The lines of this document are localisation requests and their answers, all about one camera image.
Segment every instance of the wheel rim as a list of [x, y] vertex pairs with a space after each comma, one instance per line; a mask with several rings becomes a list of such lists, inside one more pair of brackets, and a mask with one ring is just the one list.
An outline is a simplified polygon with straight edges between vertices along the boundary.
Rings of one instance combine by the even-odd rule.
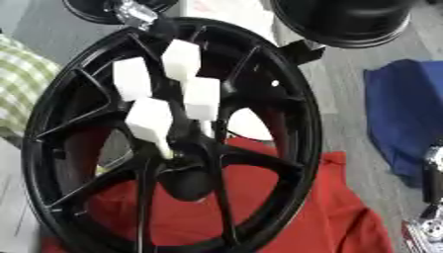
[[[177, 247], [154, 246], [150, 243], [149, 239], [146, 239], [146, 237], [149, 238], [149, 231], [144, 228], [144, 221], [149, 216], [148, 210], [151, 204], [149, 196], [153, 191], [149, 188], [152, 185], [149, 182], [155, 180], [155, 175], [147, 173], [146, 169], [139, 168], [145, 168], [146, 166], [141, 165], [145, 165], [147, 161], [154, 165], [162, 161], [156, 158], [158, 156], [155, 153], [152, 153], [155, 149], [151, 145], [133, 139], [124, 126], [123, 121], [131, 104], [122, 103], [112, 83], [110, 84], [109, 66], [111, 62], [119, 58], [142, 55], [147, 62], [152, 63], [148, 67], [155, 76], [153, 78], [155, 96], [171, 99], [171, 96], [175, 95], [171, 95], [174, 94], [173, 90], [164, 88], [172, 86], [164, 77], [158, 63], [159, 52], [165, 50], [167, 42], [157, 41], [147, 34], [132, 29], [119, 31], [97, 42], [66, 66], [36, 105], [25, 136], [24, 176], [32, 206], [37, 217], [73, 252], [245, 252], [256, 250], [267, 244], [283, 229], [303, 205], [310, 190], [320, 154], [321, 127], [313, 94], [300, 70], [287, 62], [276, 47], [247, 30], [210, 20], [180, 18], [175, 21], [180, 28], [180, 39], [199, 43], [203, 47], [204, 63], [205, 55], [214, 57], [215, 54], [232, 57], [235, 62], [231, 63], [231, 68], [227, 71], [221, 72], [214, 72], [206, 68], [205, 64], [203, 67], [206, 75], [225, 80], [220, 119], [216, 127], [217, 140], [224, 140], [226, 121], [239, 108], [249, 107], [255, 110], [261, 118], [270, 117], [269, 115], [275, 115], [277, 112], [277, 115], [283, 115], [286, 124], [283, 127], [285, 129], [282, 129], [281, 126], [275, 124], [277, 122], [275, 119], [264, 120], [274, 135], [283, 159], [234, 148], [221, 143], [222, 141], [216, 143], [207, 139], [202, 140], [199, 135], [196, 142], [201, 144], [203, 149], [208, 146], [217, 147], [217, 155], [208, 155], [206, 165], [211, 167], [208, 164], [218, 162], [222, 165], [249, 164], [270, 167], [280, 175], [280, 181], [264, 205], [248, 220], [236, 226], [232, 222], [229, 204], [226, 202], [222, 169], [214, 166], [216, 169], [211, 170], [211, 176], [218, 182], [214, 191], [221, 207], [222, 237], [195, 245]], [[226, 41], [229, 41], [230, 46], [226, 46]], [[245, 91], [244, 86], [238, 84], [242, 72], [251, 66], [255, 67], [257, 62], [254, 62], [253, 58], [257, 56], [259, 65], [266, 67], [266, 74], [271, 75], [271, 79], [276, 78], [280, 81], [281, 87], [277, 92], [268, 92], [266, 87], [257, 85], [255, 95], [249, 96], [246, 95], [250, 94], [246, 92], [248, 89]], [[92, 94], [100, 94], [94, 97], [103, 98], [102, 104], [99, 103], [100, 106], [97, 106], [97, 101], [91, 99], [93, 101], [91, 104], [95, 106], [94, 110], [90, 110], [91, 105], [86, 102], [82, 102], [86, 106], [79, 106], [73, 112], [72, 109], [63, 108], [66, 107], [63, 105], [67, 104], [63, 102], [73, 94], [72, 87], [80, 79], [82, 83], [87, 83], [85, 87], [89, 88], [86, 91], [90, 92], [90, 89], [93, 89], [95, 93]], [[74, 116], [64, 122], [63, 117], [66, 117], [66, 114], [74, 114]], [[85, 164], [88, 161], [92, 162], [89, 166], [95, 166], [97, 150], [100, 150], [106, 138], [105, 135], [108, 135], [112, 128], [126, 134], [132, 149], [135, 150], [134, 158], [103, 177], [93, 178], [72, 192], [63, 194], [60, 190], [60, 182], [54, 175], [57, 169], [55, 164], [57, 157], [68, 156], [67, 160], [72, 163], [70, 166], [76, 169], [87, 166]], [[70, 149], [66, 144], [60, 144], [61, 139], [66, 139], [79, 131], [87, 132], [84, 135], [86, 139], [72, 138], [74, 140], [71, 145], [81, 145], [83, 153], [78, 150], [74, 153], [72, 150], [75, 148]], [[97, 135], [98, 132], [104, 136], [101, 138]], [[91, 136], [101, 139], [95, 143], [98, 147], [94, 148], [94, 143], [90, 141]], [[180, 143], [178, 141], [176, 146], [178, 149], [187, 149], [186, 145], [180, 146]], [[138, 221], [143, 221], [139, 222], [143, 225], [138, 227], [138, 235], [145, 234], [146, 236], [138, 236], [135, 242], [111, 234], [106, 228], [97, 224], [84, 207], [74, 205], [82, 203], [88, 196], [100, 193], [111, 185], [131, 179], [138, 181], [141, 186], [138, 198], [144, 200], [144, 205], [138, 205], [138, 213], [142, 213]]]

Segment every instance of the gray carpet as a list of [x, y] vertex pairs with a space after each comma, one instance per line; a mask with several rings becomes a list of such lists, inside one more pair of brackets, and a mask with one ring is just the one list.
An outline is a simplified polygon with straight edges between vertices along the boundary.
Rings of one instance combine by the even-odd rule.
[[[419, 3], [413, 10], [412, 25], [395, 42], [360, 50], [329, 48], [322, 60], [302, 67], [321, 107], [324, 150], [347, 152], [348, 184], [382, 216], [396, 252], [406, 252], [400, 236], [401, 220], [418, 215], [424, 204], [419, 191], [406, 188], [391, 174], [367, 138], [362, 71], [403, 58], [442, 59], [442, 16], [441, 7]], [[65, 64], [115, 29], [73, 17], [59, 0], [33, 0], [11, 34], [37, 52]], [[288, 39], [279, 37], [280, 41]]]

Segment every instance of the checkered fabric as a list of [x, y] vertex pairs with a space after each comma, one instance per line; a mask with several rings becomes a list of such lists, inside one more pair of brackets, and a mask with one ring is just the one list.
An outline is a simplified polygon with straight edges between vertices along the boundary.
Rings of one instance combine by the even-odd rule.
[[34, 104], [59, 69], [21, 43], [0, 35], [0, 137], [11, 133], [23, 136]]

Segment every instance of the white foam block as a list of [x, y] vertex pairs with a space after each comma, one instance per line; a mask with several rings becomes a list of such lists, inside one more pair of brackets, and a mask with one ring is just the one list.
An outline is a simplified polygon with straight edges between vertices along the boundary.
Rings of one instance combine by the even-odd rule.
[[152, 98], [137, 99], [126, 118], [126, 124], [133, 136], [155, 143], [166, 159], [171, 159], [173, 156], [166, 141], [172, 122], [168, 103]]
[[185, 83], [184, 104], [189, 119], [216, 121], [219, 115], [221, 82], [214, 78], [195, 77]]
[[151, 97], [150, 75], [142, 57], [114, 62], [114, 84], [126, 102]]
[[166, 76], [179, 82], [197, 76], [202, 66], [200, 47], [180, 40], [173, 40], [161, 59]]

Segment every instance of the black rim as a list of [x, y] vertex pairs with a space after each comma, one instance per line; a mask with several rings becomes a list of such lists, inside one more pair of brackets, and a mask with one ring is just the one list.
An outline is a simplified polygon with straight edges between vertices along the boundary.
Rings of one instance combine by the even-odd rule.
[[[73, 252], [253, 251], [283, 229], [310, 190], [321, 149], [321, 127], [313, 94], [297, 66], [289, 63], [276, 47], [239, 27], [204, 19], [179, 18], [175, 22], [180, 39], [199, 43], [204, 49], [202, 72], [224, 80], [220, 118], [216, 123], [217, 141], [194, 133], [193, 123], [182, 117], [182, 106], [175, 99], [181, 94], [177, 85], [164, 77], [158, 57], [167, 42], [133, 29], [104, 38], [74, 59], [44, 92], [33, 111], [23, 150], [29, 198], [37, 217]], [[154, 73], [154, 96], [170, 101], [174, 128], [179, 129], [171, 131], [171, 145], [201, 157], [214, 180], [223, 225], [219, 238], [177, 247], [154, 246], [149, 240], [149, 229], [145, 227], [152, 202], [151, 182], [170, 170], [164, 170], [164, 161], [152, 145], [132, 138], [123, 124], [131, 104], [121, 101], [109, 81], [111, 62], [135, 55], [143, 56], [151, 74]], [[227, 70], [213, 71], [206, 67], [210, 61], [205, 64], [205, 58], [217, 55], [230, 59]], [[241, 85], [247, 81], [242, 73], [251, 68], [262, 72], [267, 83], [267, 86], [257, 83], [253, 94], [249, 85]], [[281, 85], [271, 91], [269, 87], [275, 79]], [[81, 103], [75, 95], [79, 82], [81, 87], [87, 87], [78, 93]], [[67, 103], [70, 97], [73, 102]], [[228, 118], [244, 107], [251, 108], [271, 130], [281, 158], [224, 144]], [[55, 175], [56, 170], [63, 166], [75, 170], [95, 168], [97, 152], [112, 129], [126, 134], [133, 159], [101, 177], [89, 177], [89, 181], [82, 181], [69, 193], [63, 193], [64, 183]], [[229, 164], [260, 166], [279, 175], [279, 182], [267, 201], [240, 225], [232, 221], [222, 179], [222, 168]], [[139, 185], [135, 241], [118, 237], [97, 224], [84, 205], [89, 197], [128, 180]]]
[[310, 31], [303, 25], [298, 25], [294, 22], [292, 22], [292, 18], [290, 17], [289, 13], [286, 12], [281, 7], [281, 1], [279, 0], [273, 0], [271, 1], [272, 9], [277, 14], [278, 18], [286, 25], [288, 28], [290, 28], [295, 33], [303, 36], [304, 38], [313, 41], [318, 42], [334, 47], [341, 47], [341, 48], [367, 48], [367, 47], [373, 47], [378, 46], [384, 43], [391, 42], [398, 38], [401, 33], [404, 32], [404, 30], [407, 28], [407, 25], [409, 24], [409, 14], [405, 14], [402, 20], [402, 23], [399, 25], [398, 28], [391, 30], [390, 33], [372, 33], [372, 34], [361, 34], [361, 35], [355, 35], [352, 39], [347, 38], [339, 38], [339, 37], [326, 37], [321, 34], [315, 33], [313, 31]]

